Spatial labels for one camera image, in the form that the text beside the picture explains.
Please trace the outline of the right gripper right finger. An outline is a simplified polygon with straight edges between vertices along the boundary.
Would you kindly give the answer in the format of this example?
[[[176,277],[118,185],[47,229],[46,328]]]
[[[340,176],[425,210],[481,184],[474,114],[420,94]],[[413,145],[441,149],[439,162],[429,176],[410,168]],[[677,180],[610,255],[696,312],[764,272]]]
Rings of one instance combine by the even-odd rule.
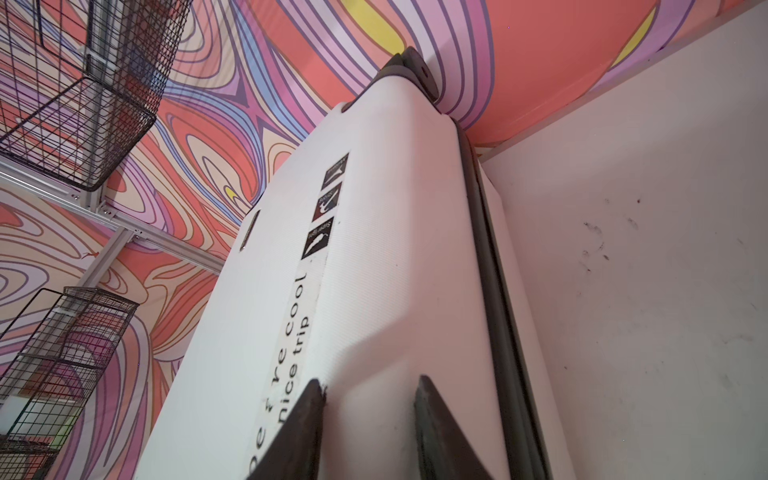
[[[421,479],[491,479],[433,381],[419,378],[414,399]]]

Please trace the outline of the black white suitcase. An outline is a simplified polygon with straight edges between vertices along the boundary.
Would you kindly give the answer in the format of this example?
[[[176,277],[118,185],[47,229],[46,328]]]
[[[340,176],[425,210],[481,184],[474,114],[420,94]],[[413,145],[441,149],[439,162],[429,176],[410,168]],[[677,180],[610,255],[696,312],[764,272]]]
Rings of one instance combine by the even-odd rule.
[[[491,479],[575,477],[500,195],[437,96],[407,48],[279,168],[137,478],[247,479],[317,379],[317,479],[421,479],[421,375]]]

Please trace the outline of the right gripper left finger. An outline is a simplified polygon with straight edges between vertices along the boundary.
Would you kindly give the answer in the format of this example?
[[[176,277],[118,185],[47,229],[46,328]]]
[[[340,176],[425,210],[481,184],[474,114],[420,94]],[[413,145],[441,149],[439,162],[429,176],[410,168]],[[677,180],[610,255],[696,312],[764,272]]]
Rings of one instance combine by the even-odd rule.
[[[325,390],[312,379],[269,448],[256,457],[247,479],[317,479],[325,405]]]

